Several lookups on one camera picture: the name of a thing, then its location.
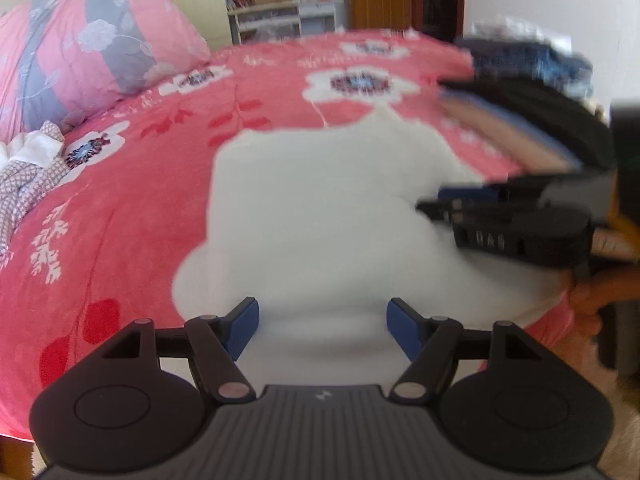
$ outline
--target patterned cloth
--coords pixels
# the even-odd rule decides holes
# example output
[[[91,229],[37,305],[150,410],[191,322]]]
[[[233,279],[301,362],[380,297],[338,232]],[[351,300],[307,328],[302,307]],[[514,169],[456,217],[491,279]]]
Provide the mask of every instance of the patterned cloth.
[[[55,124],[46,121],[41,132],[60,142],[64,137]],[[24,216],[69,172],[64,159],[57,156],[48,168],[12,160],[0,172],[0,256]]]
[[[456,45],[474,57],[476,77],[530,77],[571,99],[593,94],[593,65],[577,54],[563,55],[547,44],[458,38]]]

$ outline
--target red leaf print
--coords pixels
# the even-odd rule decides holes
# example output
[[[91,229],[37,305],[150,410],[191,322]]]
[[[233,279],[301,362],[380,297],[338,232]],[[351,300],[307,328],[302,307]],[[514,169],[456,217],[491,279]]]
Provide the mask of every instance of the red leaf print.
[[[255,119],[249,119],[248,121],[244,122],[245,128],[252,128],[254,130],[258,130],[264,126],[270,126],[270,125],[271,125],[271,121],[268,120],[266,117],[257,117]]]
[[[156,127],[152,124],[151,126],[147,126],[140,132],[140,139],[144,139],[148,134],[156,133]]]
[[[69,338],[65,336],[55,339],[40,354],[40,384],[43,388],[49,386],[65,372],[69,356]]]
[[[188,110],[178,110],[178,113],[174,117],[174,122],[177,124],[184,124],[184,120],[187,117],[193,116],[194,113]]]
[[[233,118],[234,118],[234,115],[231,112],[219,115],[218,117],[214,117],[212,120],[209,121],[209,128],[219,128],[223,124],[228,123]]]
[[[174,124],[173,121],[169,117],[167,117],[161,123],[156,124],[156,132],[158,132],[159,134],[167,133],[169,129],[171,129],[172,124]]]
[[[260,108],[262,106],[262,101],[260,99],[251,99],[250,101],[244,101],[242,103],[238,103],[238,108],[240,108],[243,112],[248,112],[249,110],[255,110],[256,108]]]
[[[208,146],[210,148],[219,148],[222,144],[224,144],[230,139],[233,139],[235,136],[236,134],[228,134],[228,135],[218,135],[215,137],[211,137],[209,139]]]
[[[97,345],[120,329],[120,304],[111,298],[90,303],[84,314],[82,337]]]

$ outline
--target floor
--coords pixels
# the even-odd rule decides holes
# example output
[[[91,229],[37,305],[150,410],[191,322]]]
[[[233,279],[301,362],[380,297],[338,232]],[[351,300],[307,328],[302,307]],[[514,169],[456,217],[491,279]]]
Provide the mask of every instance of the floor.
[[[13,480],[29,480],[32,450],[33,444],[0,437],[0,480],[3,474]]]

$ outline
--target white flower print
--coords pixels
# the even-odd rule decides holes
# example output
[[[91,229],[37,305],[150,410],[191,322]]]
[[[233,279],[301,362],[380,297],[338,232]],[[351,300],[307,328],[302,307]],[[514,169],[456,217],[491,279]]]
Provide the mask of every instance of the white flower print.
[[[242,58],[242,62],[245,65],[249,66],[258,66],[258,65],[266,65],[266,66],[275,66],[276,62],[270,59],[264,59],[263,57],[255,57],[255,56],[244,56]]]
[[[171,63],[158,63],[146,71],[145,82],[148,85],[154,85],[166,77],[175,75],[176,72],[178,69]]]
[[[63,237],[68,231],[68,222],[60,219],[60,215],[62,215],[68,203],[69,200],[51,211],[42,222],[42,225],[47,227],[42,229],[31,241],[31,245],[35,247],[30,256],[31,275],[37,276],[46,269],[47,275],[44,281],[47,285],[56,282],[62,276],[62,267],[58,261],[58,250],[52,246],[55,246],[55,241]]]
[[[447,130],[452,130],[453,128],[460,127],[460,121],[452,118],[444,118],[443,120],[440,121],[440,126],[442,126]]]
[[[343,53],[329,52],[322,56],[306,56],[296,63],[300,68],[318,68],[323,65],[344,65],[345,63],[356,63],[359,56],[345,56]]]
[[[112,23],[95,20],[87,23],[78,34],[78,44],[83,52],[102,52],[116,38],[117,29]]]
[[[105,112],[103,113],[103,116],[108,116],[111,112]],[[127,117],[130,116],[131,114],[137,114],[138,113],[138,109],[135,106],[132,105],[127,105],[127,107],[123,107],[121,109],[119,109],[117,112],[113,113],[113,117],[115,117],[116,119],[121,119],[123,117]]]
[[[161,84],[158,87],[158,93],[161,96],[180,92],[181,94],[189,94],[208,86],[209,84],[220,81],[225,77],[229,77],[233,72],[226,66],[210,65],[205,68],[196,69],[188,74],[180,74],[174,76],[174,80]]]
[[[402,59],[409,55],[405,46],[390,45],[386,41],[365,40],[359,43],[341,43],[340,48],[350,56],[377,56],[385,59]]]
[[[420,87],[373,66],[353,66],[347,70],[324,70],[306,76],[309,88],[303,98],[312,103],[348,99],[366,104],[399,103],[406,94],[417,94]]]
[[[9,265],[9,262],[14,259],[14,253],[11,251],[5,252],[2,256],[0,256],[0,270],[6,268]]]
[[[499,156],[500,155],[500,151],[497,150],[496,148],[494,148],[492,145],[490,145],[488,142],[484,142],[482,144],[482,147],[484,148],[484,152],[487,155],[490,156]]]
[[[460,132],[460,140],[465,144],[477,144],[480,141],[478,134],[471,130],[462,130]]]
[[[122,121],[99,133],[89,132],[68,145],[64,157],[67,164],[71,162],[75,167],[64,176],[57,187],[74,181],[88,166],[98,164],[117,152],[124,144],[124,137],[121,137],[120,133],[126,130],[129,124],[129,121]]]

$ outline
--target finger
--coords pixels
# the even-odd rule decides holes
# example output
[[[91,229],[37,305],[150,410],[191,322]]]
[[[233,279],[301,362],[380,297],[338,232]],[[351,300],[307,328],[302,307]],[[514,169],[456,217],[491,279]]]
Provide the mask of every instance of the finger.
[[[575,329],[582,335],[593,337],[602,330],[602,319],[597,314],[575,314]]]
[[[560,272],[560,282],[566,290],[572,290],[576,285],[574,274],[570,270]]]
[[[572,309],[581,314],[596,314],[615,301],[640,299],[640,267],[604,270],[569,294]]]

